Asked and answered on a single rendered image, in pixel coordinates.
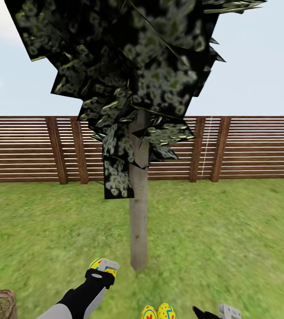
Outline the easter egg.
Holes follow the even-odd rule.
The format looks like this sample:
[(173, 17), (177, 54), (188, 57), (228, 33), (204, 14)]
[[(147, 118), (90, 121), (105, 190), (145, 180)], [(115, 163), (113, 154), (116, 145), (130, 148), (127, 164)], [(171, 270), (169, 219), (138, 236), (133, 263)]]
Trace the easter egg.
[(141, 319), (158, 319), (154, 307), (146, 306), (142, 311)]
[[(100, 265), (100, 262), (101, 262), (101, 258), (95, 259), (95, 260), (90, 264), (88, 270), (90, 270), (91, 268), (98, 270), (99, 265)], [(116, 270), (112, 270), (112, 269), (109, 269), (109, 268), (105, 268), (105, 272), (112, 273), (112, 274), (114, 275), (114, 277), (116, 278), (116, 275), (117, 275), (117, 271), (116, 271)]]
[(173, 308), (168, 303), (160, 305), (157, 311), (157, 317), (158, 319), (177, 319)]

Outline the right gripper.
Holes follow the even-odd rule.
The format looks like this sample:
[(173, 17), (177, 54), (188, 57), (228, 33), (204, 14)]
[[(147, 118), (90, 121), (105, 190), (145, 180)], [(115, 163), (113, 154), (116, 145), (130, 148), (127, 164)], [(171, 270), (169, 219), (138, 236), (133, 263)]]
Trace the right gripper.
[(203, 311), (201, 311), (200, 309), (198, 309), (195, 306), (193, 306), (193, 310), (194, 310), (195, 314), (197, 315), (198, 319), (220, 319), (215, 314), (213, 314), (209, 311), (204, 313)]

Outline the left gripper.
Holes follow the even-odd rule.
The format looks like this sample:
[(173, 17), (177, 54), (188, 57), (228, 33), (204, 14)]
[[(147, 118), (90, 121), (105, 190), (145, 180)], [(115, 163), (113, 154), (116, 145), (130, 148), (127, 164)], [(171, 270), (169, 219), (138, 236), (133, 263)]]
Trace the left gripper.
[(115, 277), (112, 273), (102, 272), (102, 271), (91, 268), (90, 270), (88, 270), (88, 272), (86, 274), (86, 278), (89, 278), (90, 275), (93, 273), (99, 273), (99, 274), (103, 275), (104, 285), (106, 285), (106, 290), (109, 289), (113, 285)]

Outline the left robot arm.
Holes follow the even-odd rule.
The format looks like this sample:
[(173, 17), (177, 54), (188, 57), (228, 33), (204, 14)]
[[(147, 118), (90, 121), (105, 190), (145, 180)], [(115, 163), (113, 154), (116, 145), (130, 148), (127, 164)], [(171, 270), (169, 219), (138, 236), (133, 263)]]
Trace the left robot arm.
[(88, 319), (114, 283), (114, 275), (105, 268), (119, 270), (120, 265), (102, 258), (98, 270), (88, 270), (85, 283), (68, 290), (63, 299), (36, 319)]

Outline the wicker basket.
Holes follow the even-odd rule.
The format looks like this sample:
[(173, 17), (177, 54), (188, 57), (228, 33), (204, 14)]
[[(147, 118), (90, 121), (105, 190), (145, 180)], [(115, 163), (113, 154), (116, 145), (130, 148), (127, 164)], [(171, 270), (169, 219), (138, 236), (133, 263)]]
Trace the wicker basket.
[(0, 319), (19, 319), (16, 296), (10, 289), (0, 290)]

